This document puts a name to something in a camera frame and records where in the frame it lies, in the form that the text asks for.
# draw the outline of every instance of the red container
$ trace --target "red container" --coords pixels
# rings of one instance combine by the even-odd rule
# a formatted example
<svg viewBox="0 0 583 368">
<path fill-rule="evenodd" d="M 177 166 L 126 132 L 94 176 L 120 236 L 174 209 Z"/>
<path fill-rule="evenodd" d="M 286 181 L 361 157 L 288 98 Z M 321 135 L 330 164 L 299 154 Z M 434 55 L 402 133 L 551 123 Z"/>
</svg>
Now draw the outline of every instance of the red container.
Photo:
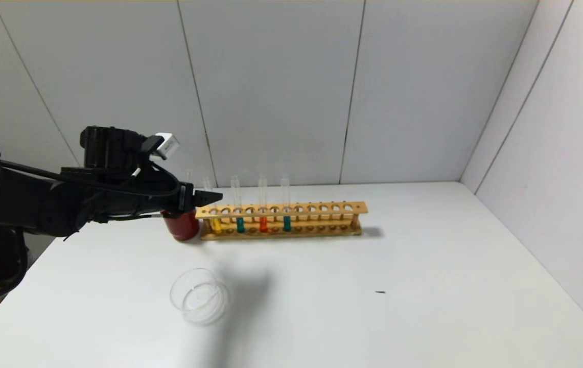
<svg viewBox="0 0 583 368">
<path fill-rule="evenodd" d="M 167 215 L 168 212 L 162 211 L 161 214 Z M 198 220 L 196 219 L 196 210 L 188 212 L 187 214 L 182 214 L 177 219 L 170 219 L 167 217 L 164 219 L 169 232 L 178 242 L 184 242 L 185 240 L 193 238 L 200 229 Z"/>
</svg>

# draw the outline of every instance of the test tube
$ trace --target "test tube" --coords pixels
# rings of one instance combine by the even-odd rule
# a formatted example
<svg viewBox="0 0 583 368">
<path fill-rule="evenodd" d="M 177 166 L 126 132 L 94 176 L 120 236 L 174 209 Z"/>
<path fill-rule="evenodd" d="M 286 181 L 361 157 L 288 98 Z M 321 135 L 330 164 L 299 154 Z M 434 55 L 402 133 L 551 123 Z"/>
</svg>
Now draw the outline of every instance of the test tube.
<svg viewBox="0 0 583 368">
<path fill-rule="evenodd" d="M 239 186 L 239 177 L 233 175 L 230 179 L 230 186 L 232 187 L 232 198 L 235 201 L 235 212 L 240 214 L 242 209 L 242 193 Z M 244 233 L 246 228 L 244 226 L 244 217 L 237 217 L 237 233 Z"/>
<path fill-rule="evenodd" d="M 203 186 L 205 187 L 205 191 L 211 192 L 214 188 L 212 186 L 212 182 L 209 180 L 209 177 L 203 178 Z M 216 202 L 214 202 L 214 214 L 219 214 L 219 208 L 216 206 Z M 215 233 L 221 232 L 221 219 L 212 219 L 212 227 L 214 228 Z"/>
<path fill-rule="evenodd" d="M 266 175 L 259 175 L 259 212 L 266 212 Z M 259 217 L 259 230 L 262 233 L 268 231 L 268 226 L 266 226 L 266 215 Z"/>
<path fill-rule="evenodd" d="M 280 187 L 282 188 L 282 201 L 284 204 L 283 212 L 291 212 L 291 196 L 289 195 L 289 175 L 284 174 L 280 178 Z M 284 231 L 291 231 L 291 216 L 285 215 Z"/>
</svg>

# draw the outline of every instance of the test tube rack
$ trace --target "test tube rack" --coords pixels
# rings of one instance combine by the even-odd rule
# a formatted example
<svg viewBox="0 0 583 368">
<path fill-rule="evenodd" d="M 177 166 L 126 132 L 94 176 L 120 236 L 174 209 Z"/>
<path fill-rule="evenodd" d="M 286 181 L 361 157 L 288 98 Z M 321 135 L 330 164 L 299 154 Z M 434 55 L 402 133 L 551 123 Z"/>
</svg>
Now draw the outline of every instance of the test tube rack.
<svg viewBox="0 0 583 368">
<path fill-rule="evenodd" d="M 307 238 L 313 236 L 361 235 L 359 215 L 368 214 L 364 202 L 292 203 L 285 212 L 283 204 L 270 204 L 265 211 L 258 205 L 207 205 L 198 208 L 196 218 L 203 221 L 202 240 L 255 238 Z M 266 216 L 268 230 L 260 231 L 260 217 Z M 291 231 L 284 231 L 284 217 L 291 216 Z M 238 218 L 244 219 L 245 231 L 238 233 Z M 212 222 L 221 221 L 221 230 Z"/>
</svg>

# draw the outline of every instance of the orange liquid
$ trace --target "orange liquid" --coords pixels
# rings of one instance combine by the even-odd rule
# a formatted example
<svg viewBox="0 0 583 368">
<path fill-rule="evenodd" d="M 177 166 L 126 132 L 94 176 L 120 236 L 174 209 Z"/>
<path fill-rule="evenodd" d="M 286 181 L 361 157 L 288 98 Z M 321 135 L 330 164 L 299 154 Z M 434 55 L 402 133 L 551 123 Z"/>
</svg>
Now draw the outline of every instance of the orange liquid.
<svg viewBox="0 0 583 368">
<path fill-rule="evenodd" d="M 259 218 L 259 230 L 262 233 L 265 233 L 268 231 L 268 226 L 266 226 L 266 217 L 260 217 Z"/>
</svg>

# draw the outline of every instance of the blue liquid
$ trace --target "blue liquid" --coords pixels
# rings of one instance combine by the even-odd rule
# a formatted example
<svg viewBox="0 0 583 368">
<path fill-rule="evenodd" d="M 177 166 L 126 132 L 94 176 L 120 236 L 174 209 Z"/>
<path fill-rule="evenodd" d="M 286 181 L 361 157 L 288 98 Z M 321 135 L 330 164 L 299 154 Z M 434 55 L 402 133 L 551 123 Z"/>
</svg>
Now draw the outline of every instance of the blue liquid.
<svg viewBox="0 0 583 368">
<path fill-rule="evenodd" d="M 284 222 L 285 222 L 284 231 L 291 231 L 291 216 L 285 216 Z"/>
<path fill-rule="evenodd" d="M 237 217 L 237 233 L 244 233 L 246 227 L 244 226 L 244 219 L 242 217 Z"/>
</svg>

